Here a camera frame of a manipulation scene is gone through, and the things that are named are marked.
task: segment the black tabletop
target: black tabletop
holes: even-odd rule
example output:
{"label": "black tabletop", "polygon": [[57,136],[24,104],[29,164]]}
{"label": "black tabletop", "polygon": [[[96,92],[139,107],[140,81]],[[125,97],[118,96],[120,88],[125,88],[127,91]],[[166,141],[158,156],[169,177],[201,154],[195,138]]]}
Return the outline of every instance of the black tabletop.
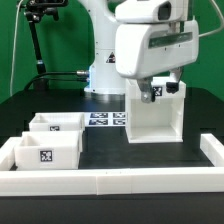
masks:
{"label": "black tabletop", "polygon": [[[0,144],[21,136],[36,112],[118,112],[123,101],[87,99],[80,90],[19,92],[0,105]],[[200,134],[224,143],[224,103],[188,88],[183,143],[129,144],[124,127],[86,128],[79,169],[212,166]],[[222,223],[224,193],[7,197],[2,223]]]}

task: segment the black cable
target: black cable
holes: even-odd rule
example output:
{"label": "black cable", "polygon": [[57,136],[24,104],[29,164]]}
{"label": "black cable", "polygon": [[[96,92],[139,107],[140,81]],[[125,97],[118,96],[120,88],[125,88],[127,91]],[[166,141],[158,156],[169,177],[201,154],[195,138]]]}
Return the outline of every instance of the black cable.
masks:
{"label": "black cable", "polygon": [[26,86],[24,87],[24,91],[29,90],[30,86],[37,80],[40,79],[46,79],[46,80],[53,80],[53,81],[70,81],[70,82],[88,82],[88,80],[86,78],[76,78],[76,79],[55,79],[55,78],[43,78],[43,77],[39,77],[36,79],[32,79],[30,82],[28,82],[26,84]]}
{"label": "black cable", "polygon": [[39,75],[36,75],[33,79],[37,79],[37,78],[41,78],[41,77],[45,77],[48,75],[55,75],[55,76],[59,76],[59,75],[77,75],[77,72],[45,72]]}

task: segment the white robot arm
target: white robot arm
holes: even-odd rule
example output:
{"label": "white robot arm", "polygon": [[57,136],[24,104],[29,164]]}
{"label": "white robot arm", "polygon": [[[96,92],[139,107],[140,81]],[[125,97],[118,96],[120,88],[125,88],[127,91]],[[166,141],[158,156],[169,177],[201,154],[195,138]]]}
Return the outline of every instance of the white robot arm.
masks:
{"label": "white robot arm", "polygon": [[170,71],[167,91],[178,91],[182,66],[198,57],[199,32],[187,19],[188,0],[127,0],[116,8],[116,69],[137,79],[142,101],[153,101],[152,76]]}

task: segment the sticker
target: sticker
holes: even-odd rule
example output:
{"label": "sticker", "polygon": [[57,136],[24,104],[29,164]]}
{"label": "sticker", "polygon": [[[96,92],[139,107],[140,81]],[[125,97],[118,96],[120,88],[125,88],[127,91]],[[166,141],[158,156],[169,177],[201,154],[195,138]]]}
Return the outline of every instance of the sticker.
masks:
{"label": "sticker", "polygon": [[125,118],[125,113],[113,113],[113,118]]}
{"label": "sticker", "polygon": [[125,126],[125,112],[89,112],[85,113],[86,127]]}
{"label": "sticker", "polygon": [[40,150],[40,162],[53,162],[53,150]]}
{"label": "sticker", "polygon": [[161,86],[153,87],[153,91],[155,93],[155,96],[163,95],[163,87],[161,87]]}
{"label": "sticker", "polygon": [[91,113],[90,118],[108,118],[108,113]]}
{"label": "sticker", "polygon": [[93,125],[93,126],[103,126],[103,125],[108,125],[108,120],[106,119],[101,119],[101,120],[90,120],[89,121],[89,125]]}
{"label": "sticker", "polygon": [[115,55],[112,52],[109,56],[109,58],[107,59],[107,63],[115,63],[116,59],[115,59]]}
{"label": "sticker", "polygon": [[125,125],[125,119],[114,119],[115,126],[123,126]]}
{"label": "sticker", "polygon": [[59,125],[52,125],[49,127],[50,131],[60,131],[60,126]]}

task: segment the white container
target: white container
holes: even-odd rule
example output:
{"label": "white container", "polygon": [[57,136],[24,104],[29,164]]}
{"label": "white container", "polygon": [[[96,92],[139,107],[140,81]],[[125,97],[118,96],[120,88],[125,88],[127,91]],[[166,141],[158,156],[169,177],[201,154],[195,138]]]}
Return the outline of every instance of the white container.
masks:
{"label": "white container", "polygon": [[126,132],[129,143],[182,142],[186,85],[179,84],[175,94],[166,92],[167,77],[153,79],[158,89],[154,103],[143,103],[135,80],[126,81]]}
{"label": "white container", "polygon": [[30,131],[85,130],[84,113],[36,113],[29,123]]}
{"label": "white container", "polygon": [[18,170],[78,169],[82,131],[23,132],[14,150]]}

